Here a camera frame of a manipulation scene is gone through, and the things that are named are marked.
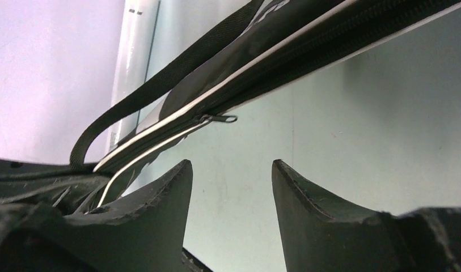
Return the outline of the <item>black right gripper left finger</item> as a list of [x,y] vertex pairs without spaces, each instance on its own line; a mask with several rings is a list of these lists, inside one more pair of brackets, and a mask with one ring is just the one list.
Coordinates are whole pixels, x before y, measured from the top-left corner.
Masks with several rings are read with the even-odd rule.
[[0,205],[0,271],[184,271],[193,170],[163,176],[87,214]]

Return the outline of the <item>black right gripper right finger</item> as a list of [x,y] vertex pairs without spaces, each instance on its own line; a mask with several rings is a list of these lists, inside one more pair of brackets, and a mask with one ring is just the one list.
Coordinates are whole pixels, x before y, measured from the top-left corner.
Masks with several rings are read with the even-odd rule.
[[370,210],[282,160],[272,186],[287,271],[461,271],[461,207]]

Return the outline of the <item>black racket bag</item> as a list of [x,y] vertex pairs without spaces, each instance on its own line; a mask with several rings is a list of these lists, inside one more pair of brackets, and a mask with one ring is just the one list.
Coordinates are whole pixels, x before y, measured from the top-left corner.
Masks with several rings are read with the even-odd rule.
[[156,123],[141,126],[93,168],[110,173],[100,203],[122,192],[151,157],[228,111],[287,83],[406,33],[461,7],[461,1],[251,1],[97,118],[70,154],[84,167],[104,130],[159,98]]

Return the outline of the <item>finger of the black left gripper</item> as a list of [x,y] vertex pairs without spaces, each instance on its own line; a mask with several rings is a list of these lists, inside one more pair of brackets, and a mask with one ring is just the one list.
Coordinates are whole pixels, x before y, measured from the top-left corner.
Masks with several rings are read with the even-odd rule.
[[106,186],[111,174],[94,173],[95,163],[74,170],[69,165],[36,164],[0,159],[0,205],[44,203],[64,215],[84,213]]

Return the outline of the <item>white shuttlecock tube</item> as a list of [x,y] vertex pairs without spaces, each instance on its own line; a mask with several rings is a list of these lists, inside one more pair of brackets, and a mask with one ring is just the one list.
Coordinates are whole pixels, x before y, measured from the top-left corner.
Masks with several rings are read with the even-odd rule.
[[111,105],[146,82],[160,1],[126,1]]

